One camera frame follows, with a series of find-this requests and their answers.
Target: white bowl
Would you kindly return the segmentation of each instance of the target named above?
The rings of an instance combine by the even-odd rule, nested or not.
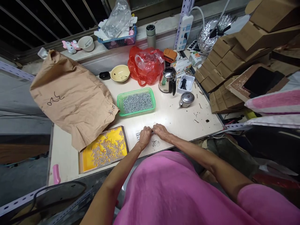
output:
[[[93,41],[93,38],[90,36],[84,36],[79,39],[78,41],[78,46],[82,48],[83,50],[90,52],[94,50],[95,48],[95,43]]]
[[[126,65],[118,65],[110,72],[110,77],[113,81],[124,82],[128,80],[130,71]]]

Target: pink shirt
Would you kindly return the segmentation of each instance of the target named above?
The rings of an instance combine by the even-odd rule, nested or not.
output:
[[[164,151],[131,175],[114,224],[300,224],[300,211],[264,185],[242,188],[235,204],[201,180],[182,154]]]

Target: yellow bowl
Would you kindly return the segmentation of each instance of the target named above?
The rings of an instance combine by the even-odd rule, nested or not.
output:
[[[130,71],[126,65],[118,65],[110,72],[110,77],[116,82],[124,82],[128,80]]]

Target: hand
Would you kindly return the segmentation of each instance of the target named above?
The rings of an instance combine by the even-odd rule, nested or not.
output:
[[[140,132],[140,140],[138,143],[141,144],[142,150],[147,146],[152,136],[152,129],[144,126],[144,129]]]
[[[165,128],[165,126],[163,126],[163,125],[157,123],[157,124],[155,124],[155,125],[153,126],[152,130],[153,130],[153,132],[154,132],[156,135],[159,136],[160,139],[162,139],[162,140],[168,142],[168,139],[169,139],[171,133],[169,133],[169,132],[167,131],[167,129]]]

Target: floor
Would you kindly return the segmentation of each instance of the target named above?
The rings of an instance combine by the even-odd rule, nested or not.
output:
[[[0,207],[46,185],[48,157],[0,167]]]

